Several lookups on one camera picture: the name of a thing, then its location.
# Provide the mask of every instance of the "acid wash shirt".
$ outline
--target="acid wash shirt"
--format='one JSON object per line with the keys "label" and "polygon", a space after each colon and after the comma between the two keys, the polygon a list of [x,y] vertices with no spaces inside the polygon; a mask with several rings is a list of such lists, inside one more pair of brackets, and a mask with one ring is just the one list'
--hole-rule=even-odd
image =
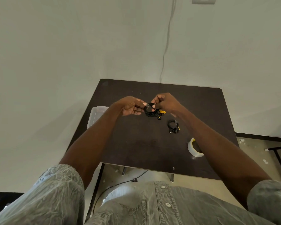
{"label": "acid wash shirt", "polygon": [[[281,182],[259,182],[249,211],[201,191],[165,182],[118,187],[86,224],[281,224]],[[35,185],[0,212],[0,224],[83,224],[84,186],[65,164],[45,171]]]}

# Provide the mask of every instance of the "translucent plastic box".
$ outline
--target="translucent plastic box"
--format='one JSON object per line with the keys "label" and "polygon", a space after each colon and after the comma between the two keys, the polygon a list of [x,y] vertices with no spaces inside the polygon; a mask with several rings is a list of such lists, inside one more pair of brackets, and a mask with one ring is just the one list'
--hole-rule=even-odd
{"label": "translucent plastic box", "polygon": [[87,129],[92,126],[104,112],[108,109],[108,106],[94,106],[90,111],[90,118],[88,119]]}

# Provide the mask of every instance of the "person's right hand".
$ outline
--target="person's right hand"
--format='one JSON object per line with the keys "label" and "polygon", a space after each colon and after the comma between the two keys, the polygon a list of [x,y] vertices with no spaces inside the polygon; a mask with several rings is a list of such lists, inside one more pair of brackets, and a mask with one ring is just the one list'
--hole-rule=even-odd
{"label": "person's right hand", "polygon": [[177,116],[177,111],[181,110],[183,106],[175,99],[170,93],[161,93],[155,96],[151,101],[155,103],[152,107],[154,109],[162,109],[166,112],[170,112],[174,117]]}

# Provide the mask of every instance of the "tabletop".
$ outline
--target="tabletop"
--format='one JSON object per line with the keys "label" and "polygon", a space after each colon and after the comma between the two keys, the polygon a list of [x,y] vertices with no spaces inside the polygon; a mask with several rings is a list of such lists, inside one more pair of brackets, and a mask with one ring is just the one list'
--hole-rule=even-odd
{"label": "tabletop", "polygon": [[[238,146],[235,131],[219,88],[101,79],[77,127],[70,145],[86,130],[94,106],[110,106],[131,95],[145,102],[159,93],[171,93],[183,106]],[[169,133],[167,122],[176,119],[180,131]],[[218,179],[206,158],[193,157],[187,144],[192,135],[181,120],[166,113],[156,117],[120,117],[104,149],[101,162],[173,174]]]}

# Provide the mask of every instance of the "floor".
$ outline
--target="floor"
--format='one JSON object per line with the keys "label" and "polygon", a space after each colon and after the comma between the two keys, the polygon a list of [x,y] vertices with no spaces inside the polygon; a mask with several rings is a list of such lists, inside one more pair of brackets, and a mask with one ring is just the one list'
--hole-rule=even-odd
{"label": "floor", "polygon": [[[264,151],[265,148],[281,146],[281,142],[272,142],[249,138],[238,138],[238,142],[240,148],[252,159],[254,159],[255,162],[258,163],[270,175],[270,177],[272,177],[274,180],[281,181],[281,166],[274,152]],[[95,201],[97,201],[99,195],[107,188],[114,186],[118,183],[131,180],[145,172],[145,170],[141,169],[127,168],[126,173],[123,176],[122,170],[123,167],[121,166],[114,166],[109,164],[105,165]],[[209,193],[215,197],[218,197],[224,201],[227,201],[231,204],[242,207],[232,196],[232,194],[228,191],[223,182],[219,180],[175,174],[174,182],[171,183],[169,179],[169,174],[166,174],[164,172],[148,171],[140,178],[138,178],[138,181],[166,181],[169,185],[179,185],[191,189],[200,190]],[[97,201],[95,211],[97,208],[100,207],[105,197],[114,189],[115,187],[112,187],[102,194],[102,196]]]}

